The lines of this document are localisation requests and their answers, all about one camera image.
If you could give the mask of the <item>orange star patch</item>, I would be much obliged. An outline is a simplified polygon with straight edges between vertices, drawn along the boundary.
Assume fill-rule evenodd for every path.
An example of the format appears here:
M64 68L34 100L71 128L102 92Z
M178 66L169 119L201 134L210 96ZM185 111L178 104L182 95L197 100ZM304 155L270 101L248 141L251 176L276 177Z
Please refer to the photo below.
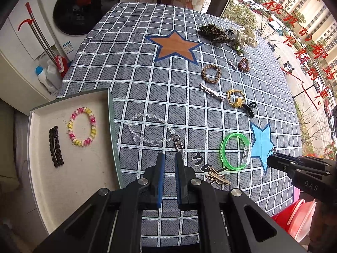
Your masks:
M178 56L195 65L198 65L194 50L203 43L185 39L176 30L167 36L146 36L147 40L157 45L157 52L154 61L161 61L171 56Z

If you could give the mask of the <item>light blue star patch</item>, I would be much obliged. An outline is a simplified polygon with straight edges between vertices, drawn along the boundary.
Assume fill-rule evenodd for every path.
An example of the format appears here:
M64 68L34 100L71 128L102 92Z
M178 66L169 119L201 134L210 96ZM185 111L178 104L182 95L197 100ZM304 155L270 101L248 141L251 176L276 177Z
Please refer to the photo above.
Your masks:
M251 148L251 157L261 161L264 173L267 173L267 158L272 154L275 147L271 140L271 126L268 123L264 128L260 128L254 123L250 123L254 135L254 142Z

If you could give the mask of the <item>black claw hair clip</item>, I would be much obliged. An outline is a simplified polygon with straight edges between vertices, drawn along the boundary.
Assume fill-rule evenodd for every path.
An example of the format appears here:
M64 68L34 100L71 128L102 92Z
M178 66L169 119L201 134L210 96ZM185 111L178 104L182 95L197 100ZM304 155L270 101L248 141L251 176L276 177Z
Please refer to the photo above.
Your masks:
M250 118L255 117L253 109L255 109L257 107L256 102L250 102L248 104L243 103L242 107L246 111L246 113L249 115Z

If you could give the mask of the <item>grey checked tablecloth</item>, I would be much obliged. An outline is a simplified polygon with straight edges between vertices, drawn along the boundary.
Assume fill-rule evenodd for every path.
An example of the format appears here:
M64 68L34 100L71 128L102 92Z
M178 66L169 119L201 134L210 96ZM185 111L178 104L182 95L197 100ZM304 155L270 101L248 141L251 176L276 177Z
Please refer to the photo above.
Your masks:
M146 211L142 222L144 246L181 246L198 242L195 211L180 211L174 176L174 130L184 146L184 162L199 178L209 167L222 171L219 147L230 133L242 133L253 144L250 123L261 129L271 126L271 140L280 152L302 154L299 123L291 92L268 45L260 41L247 47L247 73L227 63L239 61L228 46L211 43L198 34L200 26L212 23L222 29L232 23L180 7L151 3L119 3L94 26L80 45L65 75L59 97L106 87L114 98L116 140L125 183L140 177L165 153L162 206ZM193 52L198 65L178 56L155 62L157 45L146 36L167 36L176 30L182 37L203 43ZM203 84L226 96L205 93ZM256 102L250 118L243 103ZM275 215L289 206L294 189L285 173L252 158L240 171L226 173L262 210Z

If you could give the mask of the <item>black beaded hair clip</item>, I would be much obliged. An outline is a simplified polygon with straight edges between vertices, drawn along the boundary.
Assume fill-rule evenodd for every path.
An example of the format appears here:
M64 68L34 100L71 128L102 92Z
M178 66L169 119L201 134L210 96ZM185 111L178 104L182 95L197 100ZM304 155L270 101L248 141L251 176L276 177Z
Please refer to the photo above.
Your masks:
M54 167L62 166L64 161L59 145L58 126L54 126L49 130L49 145Z

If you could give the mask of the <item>silver star hair clip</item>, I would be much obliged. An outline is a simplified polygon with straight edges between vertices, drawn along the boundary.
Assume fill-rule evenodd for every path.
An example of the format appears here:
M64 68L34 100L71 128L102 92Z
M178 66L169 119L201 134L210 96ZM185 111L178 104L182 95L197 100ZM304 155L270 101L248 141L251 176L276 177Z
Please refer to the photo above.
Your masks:
M212 97L214 98L217 98L219 99L221 102L224 102L226 100L226 96L223 95L222 93L220 92L215 92L214 90L210 89L209 87L203 85L203 84L200 84L199 87L207 94L211 95Z

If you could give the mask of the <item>small silver charm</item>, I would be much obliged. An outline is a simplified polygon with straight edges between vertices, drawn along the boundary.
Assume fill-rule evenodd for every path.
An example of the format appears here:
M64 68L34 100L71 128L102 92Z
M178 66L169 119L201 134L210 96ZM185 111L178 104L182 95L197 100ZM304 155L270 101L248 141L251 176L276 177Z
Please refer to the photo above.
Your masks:
M227 63L233 70L238 71L238 68L233 64L233 62L231 60L228 60Z

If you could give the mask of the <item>blue capped detergent bottle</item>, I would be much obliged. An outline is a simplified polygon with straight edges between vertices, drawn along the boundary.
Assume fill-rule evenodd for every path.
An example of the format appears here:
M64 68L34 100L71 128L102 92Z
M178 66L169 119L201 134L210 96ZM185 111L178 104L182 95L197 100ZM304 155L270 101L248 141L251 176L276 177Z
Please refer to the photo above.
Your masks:
M56 92L56 87L47 79L47 70L41 66L35 68L35 73L41 84L45 86L49 93Z

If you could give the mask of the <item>cream polka dot scrunchie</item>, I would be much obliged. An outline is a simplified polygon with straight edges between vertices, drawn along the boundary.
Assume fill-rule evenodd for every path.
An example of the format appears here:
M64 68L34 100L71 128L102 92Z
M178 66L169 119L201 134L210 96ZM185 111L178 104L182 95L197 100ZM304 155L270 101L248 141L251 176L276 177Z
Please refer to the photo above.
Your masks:
M253 29L249 26L234 29L234 40L235 43L242 47L249 46L256 48L258 46L256 35L254 34Z

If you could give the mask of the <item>green translucent bangle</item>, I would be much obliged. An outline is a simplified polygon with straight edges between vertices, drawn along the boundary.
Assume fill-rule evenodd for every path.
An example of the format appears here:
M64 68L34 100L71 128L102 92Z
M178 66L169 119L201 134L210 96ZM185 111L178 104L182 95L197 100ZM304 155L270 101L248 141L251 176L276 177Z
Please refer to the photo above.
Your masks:
M244 148L243 150L229 150L227 152L227 143L229 141L235 138L237 142L241 141L243 144ZM241 162L237 163L237 166L234 166L230 163L229 159L227 158L227 154L237 154L238 158L241 158ZM251 144L250 140L243 135L242 133L230 133L227 135L221 142L220 147L219 147L219 155L220 155L220 160L222 163L222 166L226 168L228 171L240 171L245 169L251 160Z

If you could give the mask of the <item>white plastic jug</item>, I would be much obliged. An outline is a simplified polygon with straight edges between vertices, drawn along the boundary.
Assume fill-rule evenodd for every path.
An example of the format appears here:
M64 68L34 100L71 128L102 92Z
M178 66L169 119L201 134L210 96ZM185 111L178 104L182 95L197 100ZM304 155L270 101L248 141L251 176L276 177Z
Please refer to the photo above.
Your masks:
M47 79L53 84L56 89L61 88L62 78L60 72L50 59L47 61Z

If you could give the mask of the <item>beige jewelry tray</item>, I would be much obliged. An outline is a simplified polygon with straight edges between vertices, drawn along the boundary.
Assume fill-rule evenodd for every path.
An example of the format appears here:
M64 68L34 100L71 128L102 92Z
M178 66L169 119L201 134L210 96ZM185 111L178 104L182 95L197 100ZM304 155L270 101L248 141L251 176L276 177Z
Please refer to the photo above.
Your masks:
M68 136L68 122L76 109L90 109L96 120L96 136L79 147ZM64 164L54 167L49 130L58 126ZM107 88L82 92L30 112L27 153L31 188L39 216L48 234L59 227L101 188L124 187L116 146L112 95Z

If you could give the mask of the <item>red plastic basin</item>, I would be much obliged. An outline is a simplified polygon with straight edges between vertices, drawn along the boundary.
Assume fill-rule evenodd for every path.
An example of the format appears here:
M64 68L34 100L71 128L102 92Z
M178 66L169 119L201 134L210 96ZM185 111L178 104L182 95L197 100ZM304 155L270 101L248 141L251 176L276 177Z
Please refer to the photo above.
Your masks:
M272 219L297 242L301 242L310 232L315 207L316 201L299 199L272 216Z

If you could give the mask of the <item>leopard print scrunchie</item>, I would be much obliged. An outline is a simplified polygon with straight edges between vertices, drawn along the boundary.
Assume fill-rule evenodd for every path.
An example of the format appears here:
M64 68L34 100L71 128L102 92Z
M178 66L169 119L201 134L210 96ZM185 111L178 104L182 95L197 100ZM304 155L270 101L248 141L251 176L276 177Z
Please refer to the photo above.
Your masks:
M226 32L212 23L200 26L198 28L198 33L203 37L209 39L211 42L220 42L220 43L230 42L230 37L226 34Z

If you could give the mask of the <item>red handled mop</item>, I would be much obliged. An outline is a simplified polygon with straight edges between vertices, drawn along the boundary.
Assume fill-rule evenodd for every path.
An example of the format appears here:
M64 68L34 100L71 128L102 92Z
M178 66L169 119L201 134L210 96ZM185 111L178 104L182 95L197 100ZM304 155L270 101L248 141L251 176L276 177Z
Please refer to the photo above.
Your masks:
M33 11L31 9L30 3L26 2L25 7L27 9L27 12L29 13L30 18L23 20L19 26L18 31L20 31L21 26L25 23L27 23L33 32L33 35L35 36L36 40L40 44L40 46L43 48L44 52L47 54L47 56L52 60L53 64L58 68L61 78L64 78L65 74L68 71L68 65L67 61L63 56L56 54L52 48L50 47L46 37L42 33L36 18L33 15Z

